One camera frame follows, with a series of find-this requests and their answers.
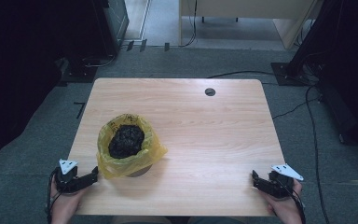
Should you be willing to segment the black computer tower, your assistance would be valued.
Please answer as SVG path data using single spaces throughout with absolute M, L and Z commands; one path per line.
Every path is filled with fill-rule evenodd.
M 129 17 L 125 0 L 101 0 L 110 34 L 110 55 L 118 55 L 126 34 Z

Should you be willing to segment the dark curtain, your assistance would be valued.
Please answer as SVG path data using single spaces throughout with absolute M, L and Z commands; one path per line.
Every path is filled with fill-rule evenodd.
M 56 61 L 82 61 L 67 31 L 91 8 L 91 0 L 0 0 L 0 149 L 58 84 Z

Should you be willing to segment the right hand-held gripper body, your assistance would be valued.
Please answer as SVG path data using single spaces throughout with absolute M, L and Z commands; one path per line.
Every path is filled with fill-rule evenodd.
M 275 198 L 282 199 L 291 196 L 293 193 L 294 180 L 304 180 L 304 177 L 288 163 L 272 165 L 271 169 L 272 171 L 268 174 L 268 177 L 273 185 L 271 195 Z

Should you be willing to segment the person's left hand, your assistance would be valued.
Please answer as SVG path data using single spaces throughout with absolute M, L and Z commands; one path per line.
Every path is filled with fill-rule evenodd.
M 52 197 L 57 196 L 57 199 L 50 210 L 51 224 L 69 224 L 87 191 L 87 189 L 82 189 L 74 194 L 63 194 L 59 196 L 55 181 L 52 181 L 50 193 Z

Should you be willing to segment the yellow bag lined bin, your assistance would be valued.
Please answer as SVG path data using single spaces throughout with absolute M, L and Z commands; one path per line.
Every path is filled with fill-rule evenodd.
M 138 126 L 144 132 L 145 138 L 137 154 L 124 159 L 115 159 L 110 156 L 108 147 L 122 125 Z M 168 152 L 168 149 L 160 143 L 151 124 L 135 114 L 122 114 L 104 124 L 99 131 L 97 147 L 98 169 L 106 179 L 132 175 L 161 160 Z

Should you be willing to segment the black metal stand base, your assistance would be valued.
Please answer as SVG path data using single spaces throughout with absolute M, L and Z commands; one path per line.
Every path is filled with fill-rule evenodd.
M 273 75 L 279 86 L 309 86 L 306 76 L 296 74 L 290 63 L 271 63 Z
M 69 83 L 91 83 L 97 73 L 96 67 L 80 66 L 73 69 L 70 65 L 64 70 L 61 82 Z

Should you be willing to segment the black crumpled contents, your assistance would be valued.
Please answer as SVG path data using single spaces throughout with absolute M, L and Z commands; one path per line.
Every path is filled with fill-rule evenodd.
M 121 125 L 112 138 L 108 149 L 115 159 L 136 155 L 142 149 L 145 133 L 137 125 Z

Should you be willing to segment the beige wooden desk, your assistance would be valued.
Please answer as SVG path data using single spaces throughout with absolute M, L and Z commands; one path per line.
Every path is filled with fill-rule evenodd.
M 273 19 L 286 49 L 307 20 L 316 20 L 324 0 L 178 0 L 179 42 L 184 16 Z

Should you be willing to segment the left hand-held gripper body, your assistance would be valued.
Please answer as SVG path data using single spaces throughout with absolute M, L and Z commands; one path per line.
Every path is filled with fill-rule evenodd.
M 59 160 L 59 171 L 55 175 L 56 188 L 61 193 L 75 193 L 90 185 L 87 176 L 77 176 L 77 161 Z

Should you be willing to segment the person's right hand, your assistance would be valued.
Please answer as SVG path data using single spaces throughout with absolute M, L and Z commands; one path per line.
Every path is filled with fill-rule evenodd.
M 263 191 L 258 193 L 267 202 L 268 211 L 276 215 L 283 224 L 302 224 L 300 212 L 292 198 L 279 200 Z

